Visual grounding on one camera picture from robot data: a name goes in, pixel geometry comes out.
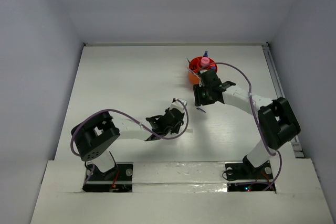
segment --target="gray wall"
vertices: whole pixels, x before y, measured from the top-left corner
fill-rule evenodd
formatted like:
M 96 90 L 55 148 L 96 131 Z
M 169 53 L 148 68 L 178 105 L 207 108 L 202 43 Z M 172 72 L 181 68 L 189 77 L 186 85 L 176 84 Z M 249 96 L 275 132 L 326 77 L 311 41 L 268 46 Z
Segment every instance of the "gray wall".
M 265 42 L 295 0 L 62 1 L 85 42 Z
M 272 40 L 284 92 L 336 220 L 336 0 L 297 0 Z
M 0 0 L 0 222 L 30 223 L 82 43 L 59 0 Z

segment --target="white table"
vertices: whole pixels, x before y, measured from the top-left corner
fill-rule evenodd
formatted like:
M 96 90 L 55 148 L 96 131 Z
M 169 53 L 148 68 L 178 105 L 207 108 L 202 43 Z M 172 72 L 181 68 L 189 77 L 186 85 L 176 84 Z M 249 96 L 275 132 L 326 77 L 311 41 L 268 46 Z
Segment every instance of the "white table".
M 214 104 L 204 108 L 206 113 L 195 109 L 186 58 L 204 50 L 216 61 L 239 67 L 254 93 L 276 97 L 260 46 L 84 48 L 56 158 L 48 163 L 32 224 L 332 224 L 311 160 L 295 159 L 290 143 L 280 149 L 284 159 L 276 194 L 223 192 L 224 164 L 216 161 L 241 160 L 259 136 L 252 117 L 236 108 Z M 218 75 L 248 88 L 233 69 L 220 66 Z M 71 129 L 104 108 L 138 119 L 157 115 L 172 98 L 188 101 L 192 132 L 173 141 L 117 140 L 110 150 L 117 162 L 134 162 L 134 192 L 82 192 L 85 168 L 70 151 Z M 278 165 L 278 158 L 272 158 L 274 173 Z
M 69 148 L 70 131 L 96 111 L 114 108 L 144 119 L 162 114 L 173 98 L 182 98 L 188 101 L 193 133 L 172 141 L 117 140 L 109 148 L 116 160 L 241 160 L 260 139 L 253 118 L 220 103 L 205 106 L 206 113 L 194 106 L 186 58 L 205 50 L 212 59 L 240 68 L 254 93 L 276 98 L 261 46 L 84 47 L 55 159 L 78 158 Z M 248 89 L 246 80 L 230 67 L 219 66 L 218 76 Z M 284 158 L 295 157 L 290 143 L 281 152 Z

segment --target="red container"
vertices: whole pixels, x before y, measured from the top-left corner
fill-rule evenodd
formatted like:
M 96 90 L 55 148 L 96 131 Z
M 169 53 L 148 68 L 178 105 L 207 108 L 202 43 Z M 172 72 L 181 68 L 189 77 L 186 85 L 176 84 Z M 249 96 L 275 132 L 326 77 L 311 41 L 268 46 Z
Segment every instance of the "red container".
M 194 73 L 198 73 L 198 71 L 202 68 L 201 59 L 202 59 L 202 56 L 196 57 L 192 61 L 190 61 L 189 69 L 192 70 Z M 211 58 L 209 58 L 209 60 L 210 60 L 210 64 L 215 62 Z M 216 68 L 215 71 L 217 73 L 217 65 L 216 64 L 209 65 L 209 67 L 207 69 L 210 69 L 212 66 L 215 66 L 215 68 Z M 195 76 L 194 74 L 190 73 L 189 71 L 188 71 L 188 78 L 189 78 L 189 81 L 192 83 L 192 85 L 199 84 L 199 78 L 197 76 Z

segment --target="pink object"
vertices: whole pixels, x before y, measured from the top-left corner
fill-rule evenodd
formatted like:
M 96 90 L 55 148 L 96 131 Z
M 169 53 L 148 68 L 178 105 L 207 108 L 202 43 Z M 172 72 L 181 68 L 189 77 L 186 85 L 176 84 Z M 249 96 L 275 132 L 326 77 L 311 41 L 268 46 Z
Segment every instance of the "pink object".
M 202 57 L 201 59 L 201 66 L 204 67 L 210 63 L 210 59 L 207 57 Z

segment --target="purple cable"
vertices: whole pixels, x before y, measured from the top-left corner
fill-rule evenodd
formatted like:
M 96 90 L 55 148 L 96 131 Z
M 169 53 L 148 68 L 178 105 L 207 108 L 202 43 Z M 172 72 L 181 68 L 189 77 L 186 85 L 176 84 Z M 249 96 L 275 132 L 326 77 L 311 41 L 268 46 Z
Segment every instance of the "purple cable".
M 224 62 L 212 62 L 210 64 L 207 64 L 207 65 L 203 66 L 200 69 L 200 71 L 202 69 L 205 69 L 205 68 L 209 67 L 210 65 L 213 65 L 213 64 L 216 64 L 216 65 L 226 65 L 226 66 L 232 67 L 232 68 L 236 69 L 239 73 L 241 73 L 241 75 L 245 78 L 245 80 L 248 83 L 248 93 L 249 93 L 249 100 L 250 100 L 250 106 L 251 106 L 252 115 L 253 115 L 254 121 L 255 121 L 255 123 L 257 125 L 257 128 L 258 128 L 261 140 L 263 141 L 264 147 L 265 147 L 266 151 L 268 152 L 268 154 L 271 155 L 271 156 L 276 156 L 276 153 L 272 153 L 269 150 L 269 148 L 267 146 L 267 143 L 266 143 L 266 140 L 264 138 L 263 132 L 261 131 L 260 124 L 258 122 L 258 117 L 257 117 L 256 111 L 254 109 L 254 105 L 253 105 L 252 84 L 251 84 L 250 80 L 247 78 L 247 76 L 239 68 L 237 68 L 237 67 L 235 67 L 235 66 L 233 66 L 231 64 L 224 63 Z M 281 172 L 281 169 L 282 169 L 282 157 L 281 157 L 281 154 L 280 154 L 279 151 L 277 151 L 277 153 L 279 155 L 279 161 L 280 161 L 279 171 L 278 171 L 277 175 L 275 176 L 275 178 L 273 179 L 272 183 L 270 183 L 270 185 L 268 187 L 266 187 L 263 191 L 266 191 L 268 188 L 270 188 L 274 184 L 274 182 L 277 180 L 277 178 L 279 177 L 279 175 L 280 175 L 280 172 Z
M 95 168 L 96 168 L 95 164 L 92 163 L 92 169 L 91 169 L 91 171 L 90 171 L 88 177 L 84 180 L 83 186 L 89 181 L 89 179 L 91 178 L 91 176 L 92 176 L 93 171 L 94 171 Z
M 83 125 L 85 123 L 87 123 L 91 118 L 101 114 L 101 113 L 104 113 L 104 112 L 114 112 L 114 113 L 117 113 L 117 114 L 121 114 L 123 116 L 126 116 L 128 119 L 132 120 L 134 123 L 138 124 L 139 126 L 143 127 L 145 130 L 147 130 L 148 132 L 152 133 L 154 136 L 158 137 L 158 138 L 161 138 L 161 139 L 165 139 L 165 140 L 172 140 L 172 139 L 176 139 L 180 136 L 182 136 L 182 134 L 187 130 L 188 128 L 188 125 L 189 125 L 189 114 L 188 114 L 188 111 L 187 111 L 187 108 L 186 106 L 183 104 L 183 102 L 181 102 L 179 99 L 177 99 L 177 101 L 182 104 L 183 106 L 183 109 L 185 110 L 185 115 L 187 117 L 187 122 L 185 124 L 185 128 L 183 129 L 183 131 L 177 135 L 177 136 L 173 136 L 173 137 L 164 137 L 164 136 L 160 136 L 158 134 L 156 134 L 154 131 L 152 131 L 150 128 L 148 128 L 147 126 L 143 125 L 140 121 L 138 121 L 137 119 L 135 119 L 134 117 L 124 113 L 124 112 L 121 112 L 119 110 L 115 110 L 115 109 L 105 109 L 105 110 L 101 110 L 101 111 L 98 111 L 96 113 L 94 113 L 93 115 L 89 116 L 88 118 L 86 118 L 83 122 L 81 122 L 79 124 L 79 126 L 76 128 L 75 132 L 73 133 L 72 135 L 72 138 L 71 138 L 71 141 L 70 141 L 70 149 L 71 149 L 71 152 L 76 155 L 76 156 L 80 156 L 77 152 L 75 152 L 75 149 L 73 148 L 73 142 L 75 141 L 75 138 L 79 132 L 79 130 L 83 127 Z

